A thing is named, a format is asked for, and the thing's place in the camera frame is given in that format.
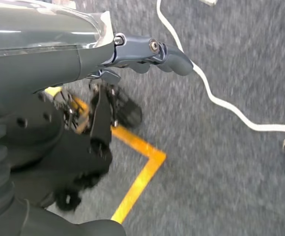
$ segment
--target transparent plastic cover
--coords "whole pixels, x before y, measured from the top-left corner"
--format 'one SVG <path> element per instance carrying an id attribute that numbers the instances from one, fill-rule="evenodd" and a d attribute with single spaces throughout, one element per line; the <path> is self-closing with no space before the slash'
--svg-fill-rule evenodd
<path id="1" fill-rule="evenodd" d="M 112 43 L 109 11 L 85 14 L 34 0 L 0 0 L 0 56 Z"/>

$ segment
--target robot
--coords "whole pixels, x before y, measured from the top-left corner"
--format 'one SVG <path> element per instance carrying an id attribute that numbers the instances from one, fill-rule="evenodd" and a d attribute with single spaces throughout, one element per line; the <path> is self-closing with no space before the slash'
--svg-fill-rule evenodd
<path id="1" fill-rule="evenodd" d="M 109 172 L 110 127 L 126 113 L 120 101 L 128 101 L 120 99 L 120 77 L 110 68 L 146 73 L 151 65 L 181 76 L 192 70 L 176 47 L 115 33 L 109 12 L 0 0 L 0 236 L 124 236 L 117 222 L 76 225 L 45 208 L 74 209 L 78 191 Z M 53 102 L 43 93 L 84 78 L 103 81 L 91 86 L 90 106 L 64 90 Z M 121 120 L 139 121 L 130 117 Z"/>

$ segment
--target hole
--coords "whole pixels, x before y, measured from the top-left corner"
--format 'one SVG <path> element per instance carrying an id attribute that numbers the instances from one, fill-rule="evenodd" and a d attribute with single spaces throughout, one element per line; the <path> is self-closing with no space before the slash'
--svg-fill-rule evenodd
<path id="1" fill-rule="evenodd" d="M 42 92 L 38 94 L 38 98 L 40 101 L 45 102 L 45 96 L 44 94 L 42 94 Z"/>
<path id="2" fill-rule="evenodd" d="M 28 122 L 23 118 L 17 118 L 17 124 L 21 128 L 26 128 L 26 126 L 28 125 Z"/>
<path id="3" fill-rule="evenodd" d="M 48 122 L 51 122 L 52 120 L 52 116 L 46 112 L 43 113 L 43 118 L 45 118 L 45 120 L 48 121 Z"/>

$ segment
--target gray carpet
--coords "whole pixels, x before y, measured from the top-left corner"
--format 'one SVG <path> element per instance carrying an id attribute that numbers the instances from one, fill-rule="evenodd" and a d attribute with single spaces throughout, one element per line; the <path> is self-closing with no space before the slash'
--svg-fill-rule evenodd
<path id="1" fill-rule="evenodd" d="M 87 12 L 110 10 L 118 31 L 173 44 L 155 5 L 78 3 Z M 219 0 L 214 7 L 163 0 L 162 11 L 213 94 L 255 122 L 285 123 L 285 0 Z M 117 71 L 143 107 L 143 124 L 134 132 L 167 154 L 124 221 L 129 236 L 285 236 L 285 133 L 252 131 L 211 103 L 195 74 Z M 70 88 L 87 97 L 85 84 Z M 94 194 L 85 193 L 84 204 L 68 219 L 111 217 L 124 186 L 143 166 L 143 158 L 124 144 L 113 140 L 112 148 L 117 158 L 110 175 Z"/>

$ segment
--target yellow floor line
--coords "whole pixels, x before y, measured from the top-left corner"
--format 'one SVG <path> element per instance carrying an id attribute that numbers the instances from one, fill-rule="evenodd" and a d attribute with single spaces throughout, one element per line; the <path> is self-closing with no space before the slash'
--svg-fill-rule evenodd
<path id="1" fill-rule="evenodd" d="M 112 220 L 122 223 L 142 192 L 164 162 L 166 154 L 121 126 L 112 128 L 112 134 L 149 159 L 112 217 Z"/>

